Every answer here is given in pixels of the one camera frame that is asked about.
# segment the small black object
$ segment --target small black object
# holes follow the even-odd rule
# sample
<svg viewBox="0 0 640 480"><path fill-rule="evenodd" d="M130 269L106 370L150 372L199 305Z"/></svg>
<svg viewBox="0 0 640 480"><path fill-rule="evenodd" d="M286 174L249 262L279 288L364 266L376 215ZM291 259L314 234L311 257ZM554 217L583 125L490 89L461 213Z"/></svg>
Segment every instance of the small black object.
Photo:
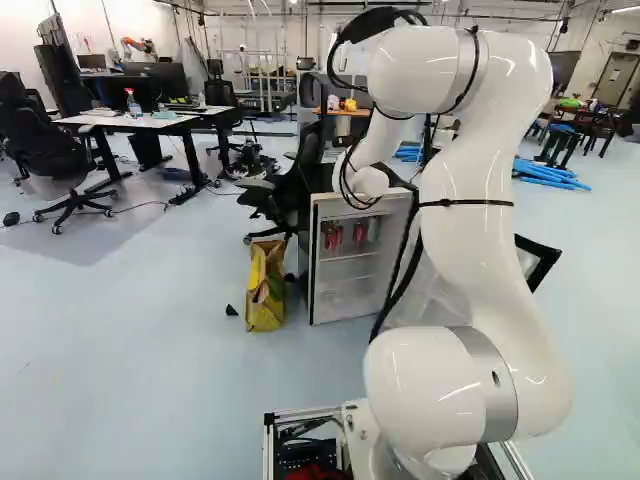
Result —
<svg viewBox="0 0 640 480"><path fill-rule="evenodd" d="M237 317L239 315L238 311L233 308L230 303L227 304L227 308L225 308L224 311L230 317Z"/></svg>
<svg viewBox="0 0 640 480"><path fill-rule="evenodd" d="M13 225L17 225L20 222L20 214L18 212L9 212L4 216L4 220L2 220L2 224L5 227L12 227Z"/></svg>

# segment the white robotic arm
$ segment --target white robotic arm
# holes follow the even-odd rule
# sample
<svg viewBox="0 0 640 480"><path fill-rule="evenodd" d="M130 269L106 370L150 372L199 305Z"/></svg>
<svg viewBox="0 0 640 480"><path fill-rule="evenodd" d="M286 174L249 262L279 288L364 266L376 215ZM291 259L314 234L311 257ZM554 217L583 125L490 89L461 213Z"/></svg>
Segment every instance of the white robotic arm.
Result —
<svg viewBox="0 0 640 480"><path fill-rule="evenodd" d="M393 118L453 108L462 124L420 178L420 202L431 204L420 218L431 261L469 300L470 324L388 331L364 365L396 458L417 478L456 474L447 465L471 461L466 446L543 434L570 409L569 374L520 269L510 206L513 156L549 97L551 66L519 36L406 26L380 40L368 84L380 111L349 165L336 164L336 191L344 170L353 191L384 193L386 176L368 165L397 149L404 121Z"/></svg>

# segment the yellow bag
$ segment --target yellow bag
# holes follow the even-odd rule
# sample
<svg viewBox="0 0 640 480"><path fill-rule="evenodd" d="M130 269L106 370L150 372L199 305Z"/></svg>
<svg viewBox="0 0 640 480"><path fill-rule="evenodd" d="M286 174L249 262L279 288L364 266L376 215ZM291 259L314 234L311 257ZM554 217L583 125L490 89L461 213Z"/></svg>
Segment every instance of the yellow bag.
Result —
<svg viewBox="0 0 640 480"><path fill-rule="evenodd" d="M245 299L248 332L271 332L284 325L284 250L282 240L251 244L251 273Z"/></svg>
<svg viewBox="0 0 640 480"><path fill-rule="evenodd" d="M347 112L355 112L358 109L358 105L356 104L356 101L353 98L347 98L344 101L344 109Z"/></svg>

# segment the desk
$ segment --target desk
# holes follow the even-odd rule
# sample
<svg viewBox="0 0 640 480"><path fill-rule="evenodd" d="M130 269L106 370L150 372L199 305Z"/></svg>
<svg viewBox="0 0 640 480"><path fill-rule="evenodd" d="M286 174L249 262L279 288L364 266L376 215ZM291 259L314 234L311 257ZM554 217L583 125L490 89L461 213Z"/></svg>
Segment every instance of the desk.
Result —
<svg viewBox="0 0 640 480"><path fill-rule="evenodd" d="M237 109L229 106L208 106L205 111L189 110L181 111L182 115L192 115L200 121L200 126L207 129L215 128L218 135L218 145L220 154L218 158L222 162L222 167L226 170L231 161L229 160L229 133L228 125L234 123L234 119L229 119L228 115L237 115Z"/></svg>
<svg viewBox="0 0 640 480"><path fill-rule="evenodd" d="M313 109L313 113L320 115L320 107ZM327 116L336 117L336 137L346 137L351 133L351 117L368 118L371 110L368 108L358 108L352 112L347 110L329 110Z"/></svg>
<svg viewBox="0 0 640 480"><path fill-rule="evenodd" d="M82 125L93 125L94 127L98 127L94 128L91 134L96 139L98 147L100 148L102 160L107 172L109 173L109 179L91 187L88 191L100 190L107 185L119 182L123 178L129 177L133 174L132 172L120 173L118 170L118 165L116 164L113 154L111 153L111 149L109 148L109 142L107 142L107 138L104 135L104 128L108 128L109 130L116 132L148 132L156 135L181 137L184 144L187 163L189 164L191 181L195 187L193 193L195 194L204 187L204 174L200 170L198 156L196 155L196 149L193 146L193 138L191 137L191 125L195 118L196 117L192 115L177 115L176 118L173 119L151 118L149 114L145 114L142 118L138 119L125 116L101 117L98 115L77 115L75 117L55 120L54 123L67 127L80 127Z"/></svg>

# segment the white desk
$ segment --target white desk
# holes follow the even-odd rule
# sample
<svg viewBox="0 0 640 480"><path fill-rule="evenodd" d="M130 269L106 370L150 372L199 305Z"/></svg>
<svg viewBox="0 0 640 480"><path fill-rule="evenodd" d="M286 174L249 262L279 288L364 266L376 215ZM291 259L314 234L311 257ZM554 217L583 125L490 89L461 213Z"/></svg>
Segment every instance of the white desk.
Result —
<svg viewBox="0 0 640 480"><path fill-rule="evenodd" d="M119 115L117 117L103 117L100 115L77 115L75 117L61 118L55 120L54 123L65 126L81 126L92 125L94 128L91 131L91 135L96 139L98 147L100 149L100 155L104 165L109 172L109 180L101 182L100 184L92 187L95 190L105 187L106 185L119 182L126 176L129 176L132 172L120 173L118 166L113 158L113 153L109 147L109 142L104 134L104 129L107 128L116 132L134 133L139 135L152 135L157 137L158 135L171 135L179 136L182 138L184 144L185 156L187 157L187 163L189 164L189 172L191 174L191 181L195 188L191 190L191 194L186 197L190 198L201 190L205 185L205 176L200 170L200 164L198 163L198 156L196 155L195 147L193 146L193 138L191 137L191 125L197 119L194 115L176 115L172 119L163 118L151 118L151 115L145 113L141 118L131 118L129 116ZM147 168L158 165L163 161L168 160L167 157L152 159L148 162Z"/></svg>
<svg viewBox="0 0 640 480"><path fill-rule="evenodd" d="M60 123L64 125L95 125L100 127L115 127L135 130L137 128L152 128L161 129L167 127L173 127L184 123L188 120L193 120L192 115L177 115L173 119L164 118L151 118L151 115L145 113L141 118L131 118L124 115L118 115L117 117L103 117L100 115L76 115L75 117L61 118L54 120L54 123Z"/></svg>
<svg viewBox="0 0 640 480"><path fill-rule="evenodd" d="M208 106L206 110L198 111L198 110L180 110L181 115L196 115L202 117L213 117L222 112L227 112L229 110L233 110L235 107L227 107L227 106Z"/></svg>

